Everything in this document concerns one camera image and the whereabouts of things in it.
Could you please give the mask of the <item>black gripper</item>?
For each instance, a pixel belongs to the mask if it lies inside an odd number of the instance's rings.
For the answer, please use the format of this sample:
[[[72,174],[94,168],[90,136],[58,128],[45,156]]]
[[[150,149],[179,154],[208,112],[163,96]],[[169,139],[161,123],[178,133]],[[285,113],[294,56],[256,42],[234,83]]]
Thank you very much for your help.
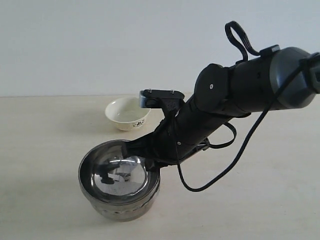
[[[154,152],[162,162],[175,164],[177,159],[182,160],[190,154],[198,144],[226,122],[225,115],[201,111],[196,107],[195,101],[189,99],[174,118],[154,130],[152,141],[150,134],[123,141],[122,156],[152,158],[152,143]],[[146,159],[147,172],[156,172],[160,168],[161,162]]]

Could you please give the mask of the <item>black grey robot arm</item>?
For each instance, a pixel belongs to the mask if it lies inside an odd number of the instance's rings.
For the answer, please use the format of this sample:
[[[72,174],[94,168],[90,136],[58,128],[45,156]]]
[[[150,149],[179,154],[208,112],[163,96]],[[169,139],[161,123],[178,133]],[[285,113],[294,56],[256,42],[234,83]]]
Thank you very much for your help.
[[[142,108],[162,109],[156,129],[123,143],[125,158],[147,159],[147,168],[176,165],[201,150],[224,148],[208,137],[235,118],[265,108],[301,109],[320,92],[320,56],[287,47],[230,67],[211,63],[197,77],[188,100],[179,91],[145,89]]]

